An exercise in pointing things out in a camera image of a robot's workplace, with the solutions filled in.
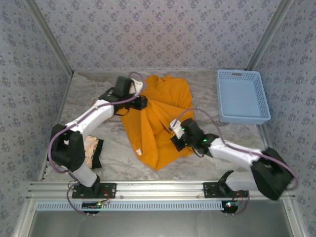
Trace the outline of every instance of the patterned wallpaper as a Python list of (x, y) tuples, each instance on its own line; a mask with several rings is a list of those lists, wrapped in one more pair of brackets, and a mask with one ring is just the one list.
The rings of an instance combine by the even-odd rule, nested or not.
[(244, 68), (279, 0), (37, 0), (74, 70)]
[(0, 1), (0, 236), (36, 180), (68, 78), (22, 0)]
[(298, 202), (316, 236), (316, 2), (294, 2), (255, 70), (267, 94), (273, 146), (301, 179)]

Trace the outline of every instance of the marble surface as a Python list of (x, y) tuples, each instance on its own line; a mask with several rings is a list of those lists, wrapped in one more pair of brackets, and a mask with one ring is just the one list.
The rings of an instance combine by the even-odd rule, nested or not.
[[(145, 75), (172, 75), (188, 81), (195, 107), (207, 111), (218, 122), (225, 139), (236, 144), (263, 149), (255, 125), (220, 123), (216, 93), (216, 71), (188, 72), (142, 72)], [(60, 123), (68, 123), (85, 112), (98, 96), (115, 84), (118, 76), (128, 76), (128, 72), (75, 72)], [(216, 128), (205, 115), (195, 112), (196, 121), (205, 133), (215, 133)], [(95, 172), (101, 180), (200, 180), (219, 179), (227, 170), (247, 172), (242, 167), (218, 158), (191, 155), (179, 158), (165, 168), (155, 171), (143, 164), (134, 154), (127, 134), (119, 117), (103, 122), (92, 133), (104, 139), (100, 161), (103, 168)], [(68, 175), (57, 174), (50, 166), (46, 169), (45, 181), (71, 180)]]

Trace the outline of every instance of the blue plastic basket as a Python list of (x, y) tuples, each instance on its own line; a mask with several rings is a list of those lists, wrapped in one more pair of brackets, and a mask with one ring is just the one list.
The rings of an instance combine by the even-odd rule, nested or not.
[(259, 72), (217, 71), (220, 122), (263, 124), (271, 119)]

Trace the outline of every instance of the orange cloth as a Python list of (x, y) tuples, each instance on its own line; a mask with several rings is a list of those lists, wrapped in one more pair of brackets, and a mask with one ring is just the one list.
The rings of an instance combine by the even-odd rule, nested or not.
[[(193, 153), (191, 148), (178, 152), (170, 138), (171, 121), (184, 110), (192, 108), (192, 95), (186, 80), (166, 76), (150, 76), (142, 93), (148, 99), (145, 109), (130, 109), (121, 120), (137, 157), (155, 170), (159, 170), (179, 157)], [(185, 113), (180, 121), (194, 118), (193, 111)]]

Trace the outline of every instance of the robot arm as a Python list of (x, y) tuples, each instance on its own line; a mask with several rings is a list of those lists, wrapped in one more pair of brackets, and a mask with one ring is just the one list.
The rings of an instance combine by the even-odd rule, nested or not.
[(186, 146), (192, 147), (200, 154), (225, 159), (251, 171), (251, 173), (246, 174), (228, 171), (223, 176), (225, 179), (221, 179), (222, 182), (224, 181), (223, 185), (225, 186), (222, 190), (259, 190), (269, 199), (278, 200), (293, 179), (292, 174), (284, 166), (259, 156), (267, 155), (274, 157), (279, 163), (286, 164), (282, 157), (272, 148), (260, 151), (227, 141), (224, 144), (219, 136), (204, 134), (197, 123), (191, 118), (182, 123), (176, 120), (172, 121), (170, 123), (170, 130), (175, 133), (175, 136), (171, 140), (177, 150), (180, 151)]
[(57, 124), (53, 127), (51, 139), (64, 129), (67, 131), (52, 141), (52, 160), (66, 167), (81, 185), (92, 189), (94, 193), (98, 192), (100, 178), (84, 162), (83, 142), (97, 126), (115, 115), (119, 109), (141, 110), (146, 107), (147, 99), (144, 96), (139, 95), (131, 100), (131, 97), (140, 94), (142, 88), (142, 82), (118, 77), (115, 87), (101, 95), (95, 104), (80, 117), (66, 125)]

